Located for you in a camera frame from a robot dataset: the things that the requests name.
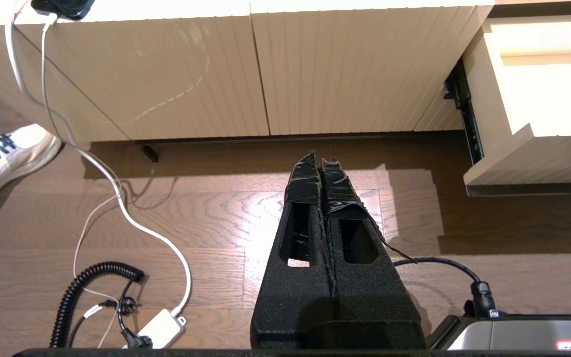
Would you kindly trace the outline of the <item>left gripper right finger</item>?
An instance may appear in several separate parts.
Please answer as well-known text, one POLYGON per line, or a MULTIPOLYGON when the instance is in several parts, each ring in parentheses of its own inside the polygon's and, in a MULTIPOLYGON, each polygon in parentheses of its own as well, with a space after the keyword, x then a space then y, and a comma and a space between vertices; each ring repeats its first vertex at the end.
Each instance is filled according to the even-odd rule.
POLYGON ((333 316, 319 327, 328 349, 424 349, 421 315, 391 262, 378 224, 338 161, 322 160, 333 316))

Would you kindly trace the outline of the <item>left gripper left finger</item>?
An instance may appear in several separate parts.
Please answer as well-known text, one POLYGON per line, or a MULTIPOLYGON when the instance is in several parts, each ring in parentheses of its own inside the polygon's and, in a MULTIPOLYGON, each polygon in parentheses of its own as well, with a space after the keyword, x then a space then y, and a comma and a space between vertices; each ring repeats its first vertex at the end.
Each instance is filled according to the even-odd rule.
POLYGON ((317 152, 297 161, 251 318, 254 349, 297 349, 333 316, 317 152))

